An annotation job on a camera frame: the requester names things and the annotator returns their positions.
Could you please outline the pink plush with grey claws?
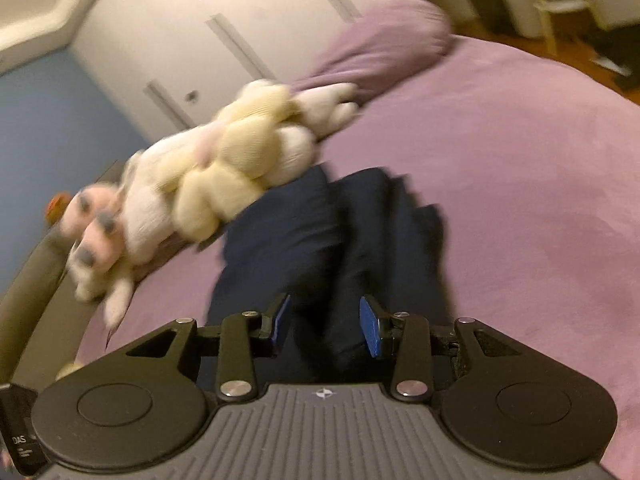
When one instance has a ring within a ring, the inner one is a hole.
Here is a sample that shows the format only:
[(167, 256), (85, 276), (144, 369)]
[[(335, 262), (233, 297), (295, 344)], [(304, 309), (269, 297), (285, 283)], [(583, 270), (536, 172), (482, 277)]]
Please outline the pink plush with grey claws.
[(44, 218), (72, 242), (70, 264), (106, 273), (125, 251), (122, 196), (111, 182), (85, 186), (74, 196), (61, 192), (50, 199)]

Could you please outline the white wardrobe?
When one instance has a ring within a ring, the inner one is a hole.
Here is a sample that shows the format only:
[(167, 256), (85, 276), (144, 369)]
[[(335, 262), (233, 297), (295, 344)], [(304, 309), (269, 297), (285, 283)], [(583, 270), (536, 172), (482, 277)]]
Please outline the white wardrobe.
[(207, 122), (244, 84), (290, 82), (378, 0), (96, 0), (73, 41), (142, 134)]

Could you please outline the beige plush bunny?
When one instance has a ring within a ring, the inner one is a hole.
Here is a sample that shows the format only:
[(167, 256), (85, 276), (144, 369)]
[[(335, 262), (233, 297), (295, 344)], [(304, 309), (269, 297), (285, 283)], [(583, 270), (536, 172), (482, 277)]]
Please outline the beige plush bunny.
[(293, 98), (298, 122), (318, 140), (332, 136), (358, 115), (359, 105), (354, 101), (357, 90), (356, 84), (341, 82), (298, 92)]

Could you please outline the white cylindrical bin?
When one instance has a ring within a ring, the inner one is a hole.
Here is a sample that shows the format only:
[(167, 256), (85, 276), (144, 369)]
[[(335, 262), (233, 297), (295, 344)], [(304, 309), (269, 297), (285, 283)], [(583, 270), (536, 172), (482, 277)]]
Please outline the white cylindrical bin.
[(536, 0), (503, 0), (512, 25), (518, 36), (527, 39), (540, 39), (544, 36)]

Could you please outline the purple pillow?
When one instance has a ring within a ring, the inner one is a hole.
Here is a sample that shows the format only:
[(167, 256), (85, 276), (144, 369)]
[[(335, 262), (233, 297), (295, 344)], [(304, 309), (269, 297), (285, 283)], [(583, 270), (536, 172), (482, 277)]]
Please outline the purple pillow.
[(433, 67), (453, 44), (450, 19), (436, 4), (382, 0), (348, 25), (293, 88), (354, 84), (354, 101), (363, 106)]

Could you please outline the yellow flower plush pillow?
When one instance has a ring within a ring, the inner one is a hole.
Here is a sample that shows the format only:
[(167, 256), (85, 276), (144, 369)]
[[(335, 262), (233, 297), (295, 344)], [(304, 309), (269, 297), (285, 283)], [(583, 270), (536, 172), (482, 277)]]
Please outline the yellow flower plush pillow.
[(175, 194), (171, 220), (183, 238), (207, 240), (222, 222), (314, 164), (316, 139), (293, 122), (297, 112), (290, 88), (255, 80), (195, 141), (162, 162), (158, 176)]

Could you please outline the dark navy garment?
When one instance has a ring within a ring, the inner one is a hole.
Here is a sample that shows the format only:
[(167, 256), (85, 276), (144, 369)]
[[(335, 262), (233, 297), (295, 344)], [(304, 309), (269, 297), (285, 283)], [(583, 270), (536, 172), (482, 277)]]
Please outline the dark navy garment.
[(210, 325), (267, 309), (288, 294), (293, 323), (281, 353), (256, 363), (258, 386), (380, 382), (359, 324), (370, 295), (385, 310), (450, 322), (439, 267), (445, 223), (401, 177), (371, 168), (332, 181), (323, 167), (269, 190), (224, 233), (224, 270)]

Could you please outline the purple bed blanket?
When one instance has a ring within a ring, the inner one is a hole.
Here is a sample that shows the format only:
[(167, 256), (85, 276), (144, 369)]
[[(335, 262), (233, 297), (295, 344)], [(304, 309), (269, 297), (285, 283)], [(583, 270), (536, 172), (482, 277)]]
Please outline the purple bed blanket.
[(639, 110), (566, 65), (457, 38), (400, 78), (339, 41), (296, 82), (354, 82), (362, 112), (323, 144), (329, 176), (383, 167), (447, 225), (449, 310), (608, 389), (606, 468), (639, 474)]

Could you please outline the white fluffy plush toy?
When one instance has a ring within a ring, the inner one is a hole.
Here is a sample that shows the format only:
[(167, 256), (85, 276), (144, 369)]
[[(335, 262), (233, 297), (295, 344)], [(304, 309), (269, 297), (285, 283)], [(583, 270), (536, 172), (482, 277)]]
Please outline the white fluffy plush toy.
[(83, 302), (101, 298), (104, 324), (110, 332), (119, 326), (128, 310), (137, 270), (150, 263), (160, 245), (176, 232), (171, 221), (175, 194), (163, 189), (158, 176), (160, 165), (168, 156), (195, 141), (208, 124), (166, 136), (146, 150), (134, 153), (126, 162), (116, 183), (122, 196), (120, 216), (126, 246), (111, 270), (96, 273), (72, 266), (68, 255), (67, 272), (75, 282), (76, 298)]

